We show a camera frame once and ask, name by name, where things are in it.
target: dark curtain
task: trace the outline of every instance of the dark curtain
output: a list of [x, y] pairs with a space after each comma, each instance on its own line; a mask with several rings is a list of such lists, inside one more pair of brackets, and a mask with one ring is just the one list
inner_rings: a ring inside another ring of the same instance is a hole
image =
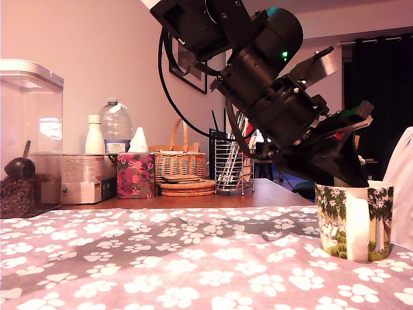
[[369, 165], [377, 180], [382, 180], [388, 161], [405, 129], [413, 126], [413, 39], [377, 43], [356, 40], [352, 62], [344, 68], [345, 108], [363, 100], [374, 106], [372, 124], [356, 132], [360, 135], [359, 154], [378, 161]]

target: curtain rod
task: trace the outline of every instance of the curtain rod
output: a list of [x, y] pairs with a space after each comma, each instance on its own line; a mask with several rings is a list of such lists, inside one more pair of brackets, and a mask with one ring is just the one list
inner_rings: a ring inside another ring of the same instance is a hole
[[[401, 37], [387, 37], [385, 40], [386, 40], [386, 41], [401, 40]], [[363, 40], [363, 43], [371, 43], [371, 42], [377, 42], [377, 39]], [[341, 42], [341, 43], [338, 43], [338, 45], [341, 45], [341, 46], [343, 46], [343, 45], [353, 45], [353, 44], [356, 44], [356, 42], [355, 42], [355, 41], [351, 41], [351, 42]]]

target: bottle cap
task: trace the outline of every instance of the bottle cap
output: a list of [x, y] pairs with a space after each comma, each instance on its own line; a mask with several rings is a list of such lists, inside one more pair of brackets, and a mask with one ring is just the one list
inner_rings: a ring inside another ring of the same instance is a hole
[[89, 124], [100, 124], [101, 116], [100, 115], [89, 115]]
[[108, 98], [108, 104], [110, 105], [117, 105], [119, 100], [117, 98]]

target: picture frame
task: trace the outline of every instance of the picture frame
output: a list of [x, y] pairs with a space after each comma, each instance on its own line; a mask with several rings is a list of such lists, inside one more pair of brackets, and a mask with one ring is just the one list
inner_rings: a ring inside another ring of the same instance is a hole
[[[184, 46], [179, 44], [176, 39], [171, 37], [170, 40], [172, 44], [172, 53], [176, 59], [176, 62], [181, 70], [185, 72], [187, 63], [190, 61], [190, 58], [188, 57], [190, 52], [185, 49]], [[172, 66], [169, 64], [169, 72], [203, 94], [206, 95], [208, 93], [208, 76], [204, 72], [200, 71], [200, 69], [191, 66], [190, 72], [186, 76], [179, 76], [172, 70]]]

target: clear plastic container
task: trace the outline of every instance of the clear plastic container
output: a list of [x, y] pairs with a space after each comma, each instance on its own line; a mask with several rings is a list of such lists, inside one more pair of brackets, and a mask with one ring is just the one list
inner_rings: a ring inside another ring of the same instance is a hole
[[133, 135], [132, 121], [127, 108], [116, 98], [109, 98], [100, 115], [106, 153], [127, 152]]
[[0, 87], [0, 217], [27, 218], [58, 208], [63, 79], [31, 61], [0, 59]]

